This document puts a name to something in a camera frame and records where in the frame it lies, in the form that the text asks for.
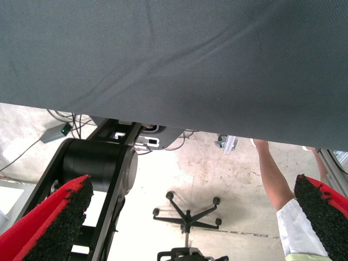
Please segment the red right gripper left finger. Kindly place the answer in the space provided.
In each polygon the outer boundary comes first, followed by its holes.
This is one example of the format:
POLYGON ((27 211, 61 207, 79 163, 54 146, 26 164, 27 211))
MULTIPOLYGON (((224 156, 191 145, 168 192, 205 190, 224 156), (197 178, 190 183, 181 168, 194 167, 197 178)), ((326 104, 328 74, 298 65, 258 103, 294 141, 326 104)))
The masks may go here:
POLYGON ((92 196, 89 175, 65 183, 1 235, 1 260, 68 260, 92 196))

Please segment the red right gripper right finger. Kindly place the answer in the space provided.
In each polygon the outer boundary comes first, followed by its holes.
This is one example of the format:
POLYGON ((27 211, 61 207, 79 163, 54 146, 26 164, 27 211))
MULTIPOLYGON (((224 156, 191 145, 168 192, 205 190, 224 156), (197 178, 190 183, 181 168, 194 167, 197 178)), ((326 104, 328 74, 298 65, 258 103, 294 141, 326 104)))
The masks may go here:
POLYGON ((294 194, 331 260, 347 260, 347 198, 325 183, 298 175, 294 194))

